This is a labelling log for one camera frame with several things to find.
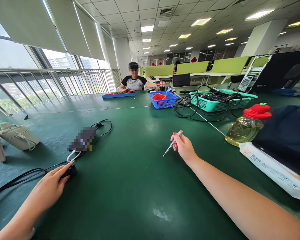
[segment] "test pen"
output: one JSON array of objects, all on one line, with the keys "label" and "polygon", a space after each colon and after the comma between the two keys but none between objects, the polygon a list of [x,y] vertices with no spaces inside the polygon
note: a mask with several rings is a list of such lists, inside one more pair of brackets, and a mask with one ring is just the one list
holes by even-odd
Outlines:
[{"label": "test pen", "polygon": [[[182,134],[183,134],[183,131],[180,130],[180,131],[178,132],[178,136],[181,137]],[[166,150],[166,152],[164,153],[164,155],[166,155],[166,153],[170,150],[170,148],[171,148],[175,143],[176,143],[176,140],[173,139],[173,141],[170,143],[170,146],[168,147],[168,149]]]}]

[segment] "person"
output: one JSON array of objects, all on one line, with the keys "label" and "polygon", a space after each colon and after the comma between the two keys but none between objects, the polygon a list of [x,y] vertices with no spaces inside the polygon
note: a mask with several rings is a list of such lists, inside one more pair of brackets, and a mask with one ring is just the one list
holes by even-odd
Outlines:
[{"label": "person", "polygon": [[173,67],[173,74],[177,74],[177,70],[176,70],[176,67],[177,67],[177,64],[180,63],[179,60],[176,61],[176,63],[174,64],[174,67]]},{"label": "person", "polygon": [[[195,153],[189,138],[173,133],[174,151],[192,169],[217,203],[248,239],[300,240],[300,220],[243,183],[221,172]],[[69,178],[60,176],[71,166],[56,168],[35,186],[12,220],[0,231],[1,239],[27,239],[35,221],[60,197]]]},{"label": "person", "polygon": [[160,84],[148,82],[144,77],[138,76],[139,66],[136,62],[129,63],[131,76],[126,76],[119,87],[120,92],[143,90],[144,86],[150,88],[160,88]]}]

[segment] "railing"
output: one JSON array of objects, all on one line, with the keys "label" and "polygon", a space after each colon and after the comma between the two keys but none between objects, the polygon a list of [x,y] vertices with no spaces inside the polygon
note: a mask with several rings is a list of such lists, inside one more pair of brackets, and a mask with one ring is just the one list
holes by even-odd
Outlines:
[{"label": "railing", "polygon": [[0,69],[0,110],[10,115],[65,95],[108,93],[120,82],[119,69]]}]

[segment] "green plastic basket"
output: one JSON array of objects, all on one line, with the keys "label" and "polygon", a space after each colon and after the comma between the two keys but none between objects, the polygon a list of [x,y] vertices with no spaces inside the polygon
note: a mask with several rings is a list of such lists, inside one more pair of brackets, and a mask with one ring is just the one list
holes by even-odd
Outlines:
[{"label": "green plastic basket", "polygon": [[[222,93],[226,93],[226,94],[233,94],[233,93],[237,93],[236,91],[232,91],[232,90],[228,90],[228,89],[219,89],[220,92]],[[195,93],[197,92],[191,92],[189,93],[191,96],[191,103],[193,105],[197,105],[197,97],[195,97]],[[207,91],[199,91],[199,93],[205,93],[205,94],[211,94],[210,90]],[[248,97],[254,97],[254,98],[258,98],[258,96],[256,95],[252,95],[252,94],[248,94],[248,93],[242,93],[239,92],[242,96],[248,96]],[[222,103],[222,102],[217,102],[217,101],[210,101],[201,97],[199,98],[199,104],[202,110],[206,111],[206,112],[218,112],[218,111],[225,111],[229,108],[229,105],[227,103]],[[246,106],[248,104],[248,102],[250,102],[250,100],[253,98],[243,98],[241,103],[238,104],[238,101],[240,101],[240,99],[235,99],[233,101],[230,101],[230,106],[232,107],[234,104],[238,104],[237,106],[233,107],[232,109],[239,109],[239,108],[243,108],[244,106]]]}]

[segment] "blue plastic basket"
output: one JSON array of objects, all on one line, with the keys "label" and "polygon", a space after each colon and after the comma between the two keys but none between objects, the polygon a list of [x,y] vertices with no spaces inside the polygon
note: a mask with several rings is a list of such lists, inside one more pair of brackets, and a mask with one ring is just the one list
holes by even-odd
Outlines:
[{"label": "blue plastic basket", "polygon": [[[219,90],[220,90],[220,92],[226,93],[226,94],[237,93],[236,91],[232,91],[232,90],[228,90],[228,89],[219,89]],[[197,98],[194,95],[195,93],[197,93],[197,92],[189,93],[191,95],[191,103],[193,105],[197,105],[197,102],[198,102]],[[211,94],[210,90],[199,91],[199,93]],[[232,109],[239,109],[239,108],[243,108],[244,106],[246,106],[250,102],[250,100],[252,100],[252,98],[249,98],[249,97],[258,98],[257,95],[242,93],[242,92],[239,92],[239,93],[242,96],[247,97],[247,98],[243,98],[240,104],[238,104],[240,99],[234,99],[229,104],[227,104],[227,103],[222,103],[222,102],[217,102],[217,101],[210,101],[210,100],[198,97],[200,108],[206,112],[218,112],[218,111],[225,111],[225,110],[229,109],[229,105],[232,107],[233,105],[238,104],[238,105],[234,106]]]},{"label": "blue plastic basket", "polygon": [[[152,97],[154,95],[156,95],[157,93],[162,94],[162,95],[166,95],[167,99],[154,100]],[[174,95],[173,93],[171,93],[169,91],[153,92],[153,93],[149,93],[149,96],[151,98],[151,102],[152,102],[153,106],[156,109],[173,107],[176,100],[179,99],[176,95]]]}]

